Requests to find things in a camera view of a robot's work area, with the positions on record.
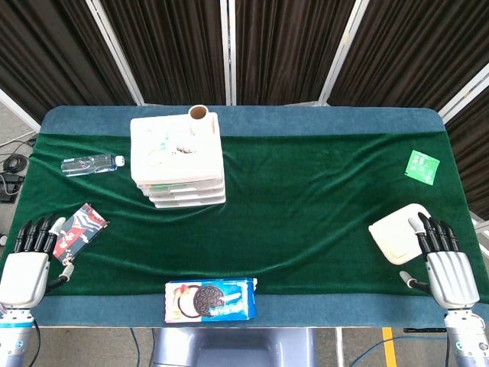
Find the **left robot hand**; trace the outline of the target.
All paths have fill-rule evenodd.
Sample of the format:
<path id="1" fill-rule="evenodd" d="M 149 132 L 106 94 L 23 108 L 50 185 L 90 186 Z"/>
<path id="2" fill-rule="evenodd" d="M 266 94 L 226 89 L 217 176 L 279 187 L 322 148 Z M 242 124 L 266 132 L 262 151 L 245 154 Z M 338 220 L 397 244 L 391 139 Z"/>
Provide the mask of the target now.
<path id="1" fill-rule="evenodd" d="M 50 260 L 66 219 L 52 215 L 26 222 L 15 238 L 14 250 L 5 261 L 1 277 L 1 312 L 36 307 L 54 289 L 67 283 L 74 271 L 63 262 L 63 271 L 49 281 Z"/>

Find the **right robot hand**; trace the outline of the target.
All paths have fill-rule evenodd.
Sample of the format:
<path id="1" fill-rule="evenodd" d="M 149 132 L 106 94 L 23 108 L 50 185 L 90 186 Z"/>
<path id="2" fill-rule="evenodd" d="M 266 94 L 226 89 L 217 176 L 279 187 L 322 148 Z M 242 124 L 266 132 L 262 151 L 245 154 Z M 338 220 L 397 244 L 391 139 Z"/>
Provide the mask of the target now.
<path id="1" fill-rule="evenodd" d="M 417 237 L 429 281 L 423 283 L 401 271 L 403 282 L 432 295 L 446 310 L 472 308 L 480 296 L 468 256 L 460 250 L 452 227 L 423 213 L 417 219 L 409 218 L 408 223 Z"/>

